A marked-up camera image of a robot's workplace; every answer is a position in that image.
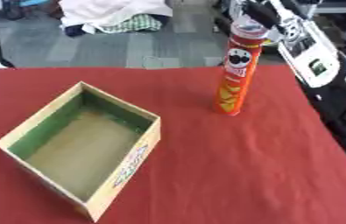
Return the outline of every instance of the gray floor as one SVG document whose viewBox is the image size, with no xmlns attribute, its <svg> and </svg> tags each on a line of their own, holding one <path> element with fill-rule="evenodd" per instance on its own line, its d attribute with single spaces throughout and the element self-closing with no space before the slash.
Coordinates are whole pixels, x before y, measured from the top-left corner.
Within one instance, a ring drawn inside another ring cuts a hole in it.
<svg viewBox="0 0 346 224">
<path fill-rule="evenodd" d="M 227 38 L 212 32 L 207 5 L 175 5 L 174 17 L 154 33 L 69 38 L 60 21 L 40 11 L 18 21 L 0 18 L 4 56 L 17 67 L 204 67 L 217 65 Z M 279 63 L 263 57 L 263 63 Z"/>
</svg>

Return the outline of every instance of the red tablecloth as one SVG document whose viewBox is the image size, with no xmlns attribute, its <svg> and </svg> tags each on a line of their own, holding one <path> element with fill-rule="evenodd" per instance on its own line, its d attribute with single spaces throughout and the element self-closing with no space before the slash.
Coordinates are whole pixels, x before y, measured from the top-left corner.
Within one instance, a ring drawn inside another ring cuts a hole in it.
<svg viewBox="0 0 346 224">
<path fill-rule="evenodd" d="M 211 109 L 218 68 L 0 70 L 0 137 L 77 81 L 162 117 L 162 140 L 99 223 L 346 224 L 346 155 L 285 66 L 243 111 Z M 0 223 L 88 223 L 0 151 Z"/>
</svg>

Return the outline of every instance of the fabric pile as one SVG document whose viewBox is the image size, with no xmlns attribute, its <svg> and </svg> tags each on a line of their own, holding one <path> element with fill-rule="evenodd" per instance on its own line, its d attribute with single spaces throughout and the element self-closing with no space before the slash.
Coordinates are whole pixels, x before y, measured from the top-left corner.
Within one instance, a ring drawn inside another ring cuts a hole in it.
<svg viewBox="0 0 346 224">
<path fill-rule="evenodd" d="M 165 0 L 61 0 L 65 33 L 155 32 L 162 28 L 173 10 Z"/>
</svg>

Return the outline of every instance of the orange can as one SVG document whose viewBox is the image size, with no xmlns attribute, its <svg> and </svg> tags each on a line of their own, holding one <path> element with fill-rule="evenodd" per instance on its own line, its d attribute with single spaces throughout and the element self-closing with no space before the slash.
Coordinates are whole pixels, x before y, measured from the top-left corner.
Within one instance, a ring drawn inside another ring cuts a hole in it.
<svg viewBox="0 0 346 224">
<path fill-rule="evenodd" d="M 239 114 L 251 84 L 268 30 L 254 20 L 231 25 L 222 81 L 216 94 L 216 109 L 224 114 Z"/>
</svg>

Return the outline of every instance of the wooden box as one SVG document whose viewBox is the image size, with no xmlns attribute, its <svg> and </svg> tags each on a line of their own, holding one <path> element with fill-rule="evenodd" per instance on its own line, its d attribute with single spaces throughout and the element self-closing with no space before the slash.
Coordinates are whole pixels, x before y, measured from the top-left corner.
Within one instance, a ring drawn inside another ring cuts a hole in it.
<svg viewBox="0 0 346 224">
<path fill-rule="evenodd" d="M 160 139 L 160 118 L 80 82 L 0 148 L 97 221 Z"/>
</svg>

